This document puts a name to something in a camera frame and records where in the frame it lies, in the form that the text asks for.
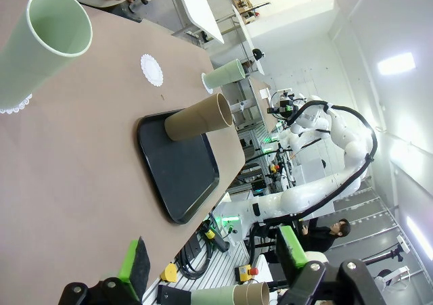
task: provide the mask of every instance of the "black hair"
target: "black hair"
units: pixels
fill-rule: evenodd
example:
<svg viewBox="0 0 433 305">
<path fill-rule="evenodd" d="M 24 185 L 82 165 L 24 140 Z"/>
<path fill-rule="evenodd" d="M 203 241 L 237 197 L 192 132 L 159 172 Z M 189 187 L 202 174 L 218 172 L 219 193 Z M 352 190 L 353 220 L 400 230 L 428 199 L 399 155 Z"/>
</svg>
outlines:
<svg viewBox="0 0 433 305">
<path fill-rule="evenodd" d="M 340 226 L 340 232 L 342 234 L 341 235 L 342 237 L 347 236 L 350 233 L 350 223 L 349 223 L 349 221 L 347 219 L 345 219 L 345 218 L 342 218 L 338 222 L 344 222 L 344 224 L 342 224 Z"/>
</svg>

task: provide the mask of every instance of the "green light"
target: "green light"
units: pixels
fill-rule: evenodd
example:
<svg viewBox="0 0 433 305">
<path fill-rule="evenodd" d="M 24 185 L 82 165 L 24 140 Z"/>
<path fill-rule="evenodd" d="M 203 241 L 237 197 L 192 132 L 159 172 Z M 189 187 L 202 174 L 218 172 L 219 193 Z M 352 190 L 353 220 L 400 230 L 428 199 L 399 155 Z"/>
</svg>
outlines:
<svg viewBox="0 0 433 305">
<path fill-rule="evenodd" d="M 235 220 L 239 220 L 240 218 L 239 217 L 226 217 L 226 218 L 223 218 L 223 222 L 233 222 L 233 221 L 235 221 Z"/>
</svg>

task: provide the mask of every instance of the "black shirt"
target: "black shirt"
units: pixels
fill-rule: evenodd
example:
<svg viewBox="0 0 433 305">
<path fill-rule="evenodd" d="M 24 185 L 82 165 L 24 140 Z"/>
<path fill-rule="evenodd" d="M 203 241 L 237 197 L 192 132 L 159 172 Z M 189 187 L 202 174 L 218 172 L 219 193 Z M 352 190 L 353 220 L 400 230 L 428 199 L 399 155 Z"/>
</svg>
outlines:
<svg viewBox="0 0 433 305">
<path fill-rule="evenodd" d="M 299 234 L 299 242 L 304 251 L 325 252 L 334 244 L 337 235 L 331 234 L 329 227 L 317 227 L 317 218 L 310 220 L 307 235 Z"/>
</svg>

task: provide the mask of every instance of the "black tray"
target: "black tray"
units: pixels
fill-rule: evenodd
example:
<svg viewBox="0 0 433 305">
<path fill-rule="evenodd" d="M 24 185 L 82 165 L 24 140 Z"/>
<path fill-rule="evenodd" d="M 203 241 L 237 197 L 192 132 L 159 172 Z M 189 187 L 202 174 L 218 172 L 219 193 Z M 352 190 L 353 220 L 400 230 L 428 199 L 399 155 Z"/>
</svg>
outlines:
<svg viewBox="0 0 433 305">
<path fill-rule="evenodd" d="M 219 171 L 208 137 L 172 141 L 164 121 L 175 114 L 146 116 L 139 121 L 137 140 L 143 161 L 170 218 L 187 223 L 219 183 Z"/>
</svg>

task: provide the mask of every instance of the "screw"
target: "screw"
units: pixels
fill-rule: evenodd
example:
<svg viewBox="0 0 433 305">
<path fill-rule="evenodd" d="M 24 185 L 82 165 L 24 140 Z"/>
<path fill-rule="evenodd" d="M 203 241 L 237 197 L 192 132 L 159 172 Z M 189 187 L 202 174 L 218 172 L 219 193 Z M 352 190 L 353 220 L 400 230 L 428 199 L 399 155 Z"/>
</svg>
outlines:
<svg viewBox="0 0 433 305">
<path fill-rule="evenodd" d="M 310 268 L 311 268 L 313 271 L 318 271 L 318 270 L 320 269 L 320 264 L 313 263 L 312 265 L 310 265 Z"/>
</svg>

